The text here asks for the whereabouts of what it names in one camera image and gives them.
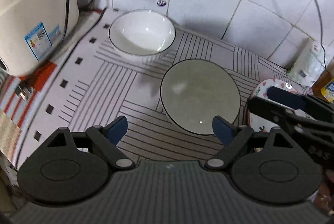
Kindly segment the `pink rabbit carrot plate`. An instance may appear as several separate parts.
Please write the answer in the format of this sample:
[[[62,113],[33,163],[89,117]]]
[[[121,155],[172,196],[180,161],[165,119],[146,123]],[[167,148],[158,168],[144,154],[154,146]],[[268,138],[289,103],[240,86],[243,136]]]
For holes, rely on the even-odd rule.
[[[251,110],[247,108],[247,121],[248,125],[255,132],[270,132],[271,128],[278,127],[272,120],[267,120],[270,118],[270,107],[275,105],[280,106],[281,108],[288,108],[295,111],[296,115],[299,115],[303,118],[310,118],[304,111],[300,109],[292,109],[286,107],[280,103],[270,100],[267,96],[268,88],[275,87],[282,89],[290,94],[297,94],[297,90],[293,88],[290,84],[279,79],[267,79],[262,81],[251,94]]]

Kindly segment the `white bowl black rim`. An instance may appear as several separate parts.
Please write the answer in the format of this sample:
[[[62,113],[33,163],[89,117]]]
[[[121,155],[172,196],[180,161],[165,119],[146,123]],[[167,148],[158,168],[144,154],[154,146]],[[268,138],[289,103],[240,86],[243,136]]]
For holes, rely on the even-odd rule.
[[[115,18],[109,27],[109,39],[121,58],[150,63],[171,50],[176,40],[176,28],[161,13],[133,10]]]
[[[160,99],[168,118],[182,131],[213,135],[217,115],[234,123],[241,95],[233,78],[219,65],[203,59],[174,64],[163,76]]]

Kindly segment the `yellow label oil bottle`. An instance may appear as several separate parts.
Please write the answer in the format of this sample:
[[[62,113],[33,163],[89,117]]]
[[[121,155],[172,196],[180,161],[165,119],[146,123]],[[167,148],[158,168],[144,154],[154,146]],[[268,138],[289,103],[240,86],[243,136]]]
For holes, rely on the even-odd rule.
[[[334,101],[334,80],[333,68],[324,71],[315,84],[312,86],[312,92],[316,97],[320,97],[329,103]]]

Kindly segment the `white plastic food bag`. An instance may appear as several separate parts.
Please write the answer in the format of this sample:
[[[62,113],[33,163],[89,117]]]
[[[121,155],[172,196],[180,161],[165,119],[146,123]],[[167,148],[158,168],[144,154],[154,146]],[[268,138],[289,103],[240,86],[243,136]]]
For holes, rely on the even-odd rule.
[[[309,40],[289,70],[288,77],[303,87],[312,87],[325,70],[326,59],[321,44]]]

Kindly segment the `striped white table mat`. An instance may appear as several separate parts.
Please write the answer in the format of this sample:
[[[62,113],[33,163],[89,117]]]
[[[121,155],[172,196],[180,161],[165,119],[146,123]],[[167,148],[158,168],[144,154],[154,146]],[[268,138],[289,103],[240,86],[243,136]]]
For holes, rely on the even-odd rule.
[[[118,12],[108,9],[99,22],[61,59],[34,99],[24,136],[16,152],[15,167],[59,127],[84,131],[105,126],[124,115],[127,134],[118,143],[131,159],[207,160],[222,147],[214,136],[179,130],[165,115],[160,83],[179,61],[204,59],[224,68],[237,84],[241,110],[236,124],[245,121],[244,107],[257,85],[266,79],[287,81],[285,70],[243,48],[183,29],[168,54],[148,63],[123,60],[109,40],[109,25]]]

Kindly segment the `rice cooker power plug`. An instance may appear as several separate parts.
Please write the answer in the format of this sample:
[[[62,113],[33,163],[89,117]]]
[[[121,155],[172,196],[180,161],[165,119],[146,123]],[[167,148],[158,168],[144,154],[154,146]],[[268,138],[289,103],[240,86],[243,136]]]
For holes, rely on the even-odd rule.
[[[15,94],[18,97],[21,97],[24,101],[27,101],[30,96],[32,95],[33,88],[25,83],[20,83],[16,88],[15,88]]]

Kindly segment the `colourful striped cloth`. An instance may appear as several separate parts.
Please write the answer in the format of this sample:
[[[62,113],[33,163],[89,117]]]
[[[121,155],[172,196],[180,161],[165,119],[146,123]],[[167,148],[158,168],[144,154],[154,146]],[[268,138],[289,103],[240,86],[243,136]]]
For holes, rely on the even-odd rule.
[[[75,28],[49,60],[30,77],[14,77],[1,71],[1,158],[15,161],[15,151],[23,136],[23,124],[62,57],[93,27],[103,13],[100,9],[79,14]]]

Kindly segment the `white rice cooker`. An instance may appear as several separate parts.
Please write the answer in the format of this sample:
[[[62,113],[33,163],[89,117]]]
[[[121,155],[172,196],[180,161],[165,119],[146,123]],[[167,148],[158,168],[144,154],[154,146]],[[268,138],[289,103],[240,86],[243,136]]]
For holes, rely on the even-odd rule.
[[[78,17],[77,0],[1,0],[1,70],[12,76],[33,72]]]

